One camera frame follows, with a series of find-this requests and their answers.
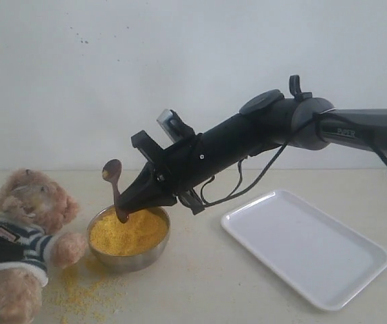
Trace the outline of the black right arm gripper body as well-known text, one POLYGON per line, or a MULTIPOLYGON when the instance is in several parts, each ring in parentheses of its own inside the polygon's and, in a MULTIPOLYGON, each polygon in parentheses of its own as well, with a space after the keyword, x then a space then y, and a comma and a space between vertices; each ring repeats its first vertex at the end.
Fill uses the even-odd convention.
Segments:
POLYGON ((200 171, 205 166, 203 135, 197 134, 176 142, 167 148, 160 147, 144 130, 132 138, 132 145, 146 158, 157 182, 160 195, 173 194, 176 203, 197 215, 205 210, 205 203, 194 187, 211 176, 209 171, 200 171))

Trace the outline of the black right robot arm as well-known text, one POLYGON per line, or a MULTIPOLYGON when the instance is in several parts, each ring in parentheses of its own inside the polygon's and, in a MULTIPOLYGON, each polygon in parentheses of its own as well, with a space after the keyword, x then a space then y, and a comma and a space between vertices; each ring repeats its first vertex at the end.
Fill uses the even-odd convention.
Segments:
POLYGON ((210 206, 195 192, 231 165, 287 146, 318 151, 329 144, 371 151, 387 167, 387 109, 337 109, 309 92, 285 97, 274 89, 248 101, 238 113, 206 132, 197 133, 173 110, 160 126, 172 139, 160 147, 145 131, 132 145, 146 158, 137 178, 115 197, 127 213, 181 203, 194 214, 210 206))

